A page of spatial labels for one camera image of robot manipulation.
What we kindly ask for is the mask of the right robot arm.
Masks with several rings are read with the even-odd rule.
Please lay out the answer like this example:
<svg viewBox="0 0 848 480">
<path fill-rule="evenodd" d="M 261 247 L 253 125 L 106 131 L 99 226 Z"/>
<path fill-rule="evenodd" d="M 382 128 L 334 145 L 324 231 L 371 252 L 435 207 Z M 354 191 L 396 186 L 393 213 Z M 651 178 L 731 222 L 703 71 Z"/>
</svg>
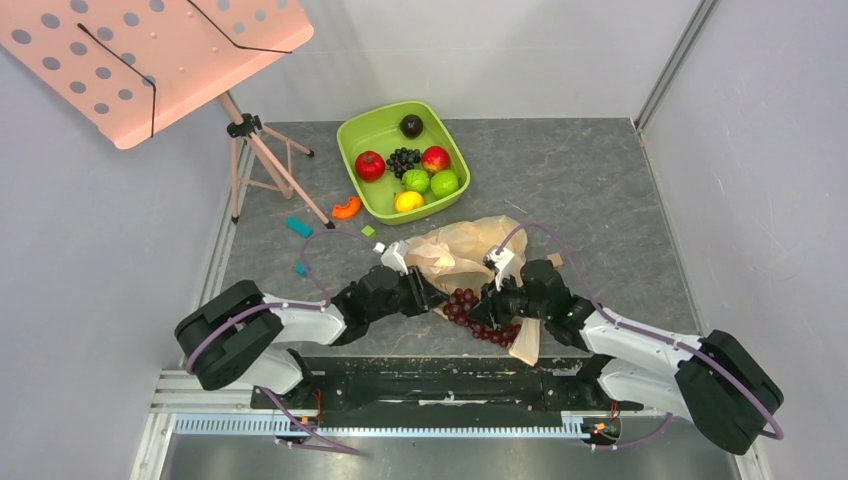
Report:
<svg viewBox="0 0 848 480">
<path fill-rule="evenodd" d="M 516 317 L 534 319 L 558 343 L 590 353 L 577 382 L 585 405 L 653 407 L 691 422 L 735 455 L 760 435 L 779 437 L 771 422 L 784 394 L 733 335 L 678 334 L 627 319 L 572 293 L 547 259 L 520 269 L 504 260 L 484 264 L 494 278 L 482 287 L 471 320 L 502 327 Z"/>
</svg>

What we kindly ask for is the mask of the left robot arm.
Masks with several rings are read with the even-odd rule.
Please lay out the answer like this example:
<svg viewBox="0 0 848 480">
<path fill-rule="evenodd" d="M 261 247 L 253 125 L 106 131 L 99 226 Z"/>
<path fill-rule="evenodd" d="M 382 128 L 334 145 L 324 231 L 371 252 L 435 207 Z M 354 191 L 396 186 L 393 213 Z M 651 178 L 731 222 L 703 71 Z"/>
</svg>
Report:
<svg viewBox="0 0 848 480">
<path fill-rule="evenodd" d="M 203 389 L 233 383 L 266 387 L 297 408 L 312 399 L 314 381 L 296 352 L 281 345 L 346 345 L 373 322 L 395 314 L 415 317 L 447 299 L 416 267 L 398 272 L 375 266 L 328 304 L 278 298 L 241 280 L 181 320 L 174 336 L 186 356 L 186 372 Z"/>
</svg>

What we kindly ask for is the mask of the beige plastic banana-print bag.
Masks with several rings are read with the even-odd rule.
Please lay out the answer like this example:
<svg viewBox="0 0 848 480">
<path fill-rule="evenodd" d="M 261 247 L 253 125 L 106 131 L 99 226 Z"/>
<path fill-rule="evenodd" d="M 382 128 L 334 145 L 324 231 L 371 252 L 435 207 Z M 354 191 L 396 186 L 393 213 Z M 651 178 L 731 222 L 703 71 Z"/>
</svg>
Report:
<svg viewBox="0 0 848 480">
<path fill-rule="evenodd" d="M 484 266 L 485 255 L 518 225 L 519 222 L 505 215 L 452 223 L 406 240 L 408 250 L 404 261 L 407 266 L 418 267 L 431 284 L 442 290 L 450 293 L 456 288 L 470 288 L 479 294 L 481 287 L 494 279 L 493 272 Z M 522 281 L 517 279 L 517 269 L 526 262 L 527 244 L 527 234 L 520 231 L 506 247 L 515 254 L 514 273 L 519 286 Z M 541 322 L 513 316 L 507 325 L 519 327 L 517 339 L 506 341 L 509 355 L 527 365 L 536 365 Z"/>
</svg>

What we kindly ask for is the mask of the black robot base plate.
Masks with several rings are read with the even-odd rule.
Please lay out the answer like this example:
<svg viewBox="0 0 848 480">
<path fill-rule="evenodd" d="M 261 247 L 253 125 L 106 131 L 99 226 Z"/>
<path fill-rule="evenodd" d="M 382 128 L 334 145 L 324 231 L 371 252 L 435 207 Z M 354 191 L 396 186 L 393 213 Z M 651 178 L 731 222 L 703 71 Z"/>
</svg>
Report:
<svg viewBox="0 0 848 480">
<path fill-rule="evenodd" d="M 640 410 L 603 393 L 587 358 L 304 357 L 304 378 L 279 396 L 289 409 L 352 411 L 377 403 L 531 405 L 535 410 Z"/>
</svg>

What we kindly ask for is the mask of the red fake grape bunch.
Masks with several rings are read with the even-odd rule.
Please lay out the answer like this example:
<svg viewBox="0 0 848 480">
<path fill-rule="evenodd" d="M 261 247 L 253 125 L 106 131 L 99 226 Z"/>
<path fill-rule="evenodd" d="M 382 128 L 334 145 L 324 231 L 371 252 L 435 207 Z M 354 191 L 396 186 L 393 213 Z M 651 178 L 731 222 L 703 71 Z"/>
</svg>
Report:
<svg viewBox="0 0 848 480">
<path fill-rule="evenodd" d="M 519 323 L 491 326 L 485 324 L 482 320 L 473 318 L 472 310 L 479 303 L 480 298 L 472 289 L 457 288 L 449 294 L 439 312 L 449 322 L 468 328 L 473 338 L 488 341 L 504 348 L 510 347 L 517 339 L 522 326 Z"/>
</svg>

